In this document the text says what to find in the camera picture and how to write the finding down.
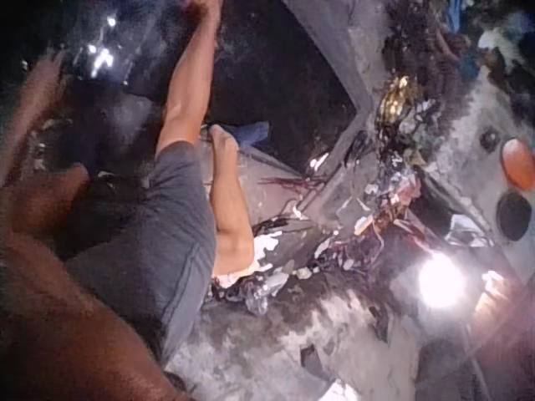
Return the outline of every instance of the bright light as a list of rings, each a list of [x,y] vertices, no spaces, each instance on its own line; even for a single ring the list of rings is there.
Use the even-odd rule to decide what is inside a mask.
[[[318,171],[319,167],[324,163],[324,161],[329,157],[329,153],[324,154],[319,159],[310,160],[310,168],[314,171]]]
[[[108,68],[111,68],[114,65],[114,56],[110,54],[110,51],[107,48],[103,48],[94,60],[91,78],[95,78],[98,75],[99,70],[104,63],[106,63]]]
[[[430,307],[449,307],[462,295],[465,280],[451,259],[435,253],[420,271],[420,292]]]

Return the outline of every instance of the debris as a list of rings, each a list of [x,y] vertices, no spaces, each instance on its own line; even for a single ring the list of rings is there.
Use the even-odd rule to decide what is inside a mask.
[[[348,272],[349,270],[353,268],[353,265],[354,265],[354,260],[348,259],[347,261],[344,262],[344,264],[342,265],[342,268]]]
[[[308,280],[310,277],[312,277],[312,272],[307,267],[298,269],[294,271],[293,274],[297,276],[299,280]]]
[[[308,217],[301,213],[301,211],[296,206],[292,208],[292,212],[299,220],[308,220]]]
[[[316,252],[314,253],[314,257],[318,259],[318,257],[324,253],[324,251],[329,248],[331,245],[331,238],[327,238],[325,241],[323,241],[321,244],[319,244],[318,248],[316,248]]]
[[[356,236],[362,235],[362,233],[374,222],[372,215],[360,217],[360,219],[354,225],[354,234]]]
[[[377,192],[379,192],[379,186],[378,186],[377,184],[368,184],[368,185],[364,188],[364,192],[365,192],[367,195],[376,194]]]
[[[247,310],[255,316],[263,316],[268,311],[268,297],[276,296],[289,279],[286,273],[275,273],[268,277],[260,287],[246,288],[245,304]]]
[[[464,215],[451,217],[450,232],[445,239],[452,245],[468,245],[473,248],[493,245],[483,230],[472,219]]]
[[[324,163],[324,161],[326,161],[328,157],[329,157],[329,153],[327,152],[321,157],[319,157],[318,159],[310,160],[310,168],[313,169],[314,171],[318,171],[319,167]]]

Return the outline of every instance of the trash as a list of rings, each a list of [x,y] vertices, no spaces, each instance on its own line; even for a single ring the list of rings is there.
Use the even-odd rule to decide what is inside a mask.
[[[326,161],[328,157],[329,157],[329,153],[327,152],[321,157],[319,157],[318,159],[310,160],[310,168],[313,169],[314,171],[318,171],[319,167],[324,163],[324,161]]]
[[[354,225],[354,234],[356,236],[362,235],[362,233],[374,222],[372,215],[360,217]]]
[[[316,248],[316,252],[314,253],[314,257],[318,259],[318,257],[324,253],[324,251],[329,248],[331,245],[331,238],[327,238],[325,241],[323,241],[321,244],[319,244],[318,248]]]
[[[312,272],[307,267],[298,269],[293,272],[293,274],[297,276],[299,280],[308,280],[310,277],[312,277]]]
[[[381,101],[376,120],[377,127],[398,123],[405,106],[414,103],[418,92],[418,84],[413,83],[408,76],[395,77]]]
[[[254,237],[254,259],[260,261],[266,257],[266,251],[274,251],[278,245],[278,236],[283,234],[282,231],[276,231],[271,234],[263,234]]]
[[[379,186],[377,184],[368,184],[365,188],[364,188],[364,192],[367,194],[367,195],[373,195],[373,194],[376,194],[377,192],[379,192]]]
[[[275,273],[268,277],[260,287],[248,286],[245,290],[245,305],[255,316],[263,316],[268,311],[268,297],[276,296],[289,279],[286,273]]]
[[[420,197],[421,183],[415,172],[407,167],[395,173],[390,179],[390,203],[409,206],[413,199]]]
[[[481,228],[469,217],[453,215],[451,217],[450,232],[445,240],[452,245],[468,245],[472,248],[493,246],[492,241]]]
[[[344,264],[342,265],[342,268],[348,272],[349,270],[353,268],[353,265],[354,265],[354,260],[348,259],[347,261],[344,262]]]
[[[308,220],[308,217],[301,213],[301,211],[296,206],[292,208],[292,212],[299,220]]]

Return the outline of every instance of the person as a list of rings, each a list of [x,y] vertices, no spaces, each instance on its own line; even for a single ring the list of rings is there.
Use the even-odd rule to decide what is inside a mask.
[[[42,241],[94,177],[91,152],[65,171],[19,182],[4,171],[11,184],[0,195],[0,385],[7,399],[186,399],[161,366],[191,330],[212,275],[252,259],[236,142],[211,128],[211,207],[195,150],[222,0],[191,7],[198,24],[171,78],[150,187],[120,235],[65,264]],[[48,72],[30,74],[9,154],[54,103],[45,94],[58,81],[60,61],[40,63]]]

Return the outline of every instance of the leg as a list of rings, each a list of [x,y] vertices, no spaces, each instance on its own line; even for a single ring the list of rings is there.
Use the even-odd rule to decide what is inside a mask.
[[[211,208],[216,218],[217,248],[213,275],[240,272],[251,266],[254,244],[247,204],[238,179],[236,141],[220,126],[210,130],[214,154]]]
[[[35,175],[2,191],[8,227],[32,237],[48,234],[69,213],[74,198],[88,182],[82,165]]]

